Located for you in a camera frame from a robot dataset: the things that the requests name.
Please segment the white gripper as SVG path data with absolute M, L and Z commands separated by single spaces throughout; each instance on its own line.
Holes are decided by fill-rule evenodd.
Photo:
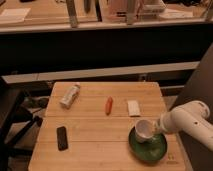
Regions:
M 158 119 L 156 119 L 153 122 L 152 132 L 154 134 L 165 134 L 165 129 L 164 129 L 164 126 L 162 124 L 162 118 L 161 117 L 159 117 Z

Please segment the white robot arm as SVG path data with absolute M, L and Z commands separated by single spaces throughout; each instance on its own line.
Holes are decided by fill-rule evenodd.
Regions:
M 213 151 L 213 124 L 207 121 L 209 117 L 209 107 L 202 101 L 193 100 L 161 114 L 153 123 L 154 133 L 176 134 L 184 131 Z

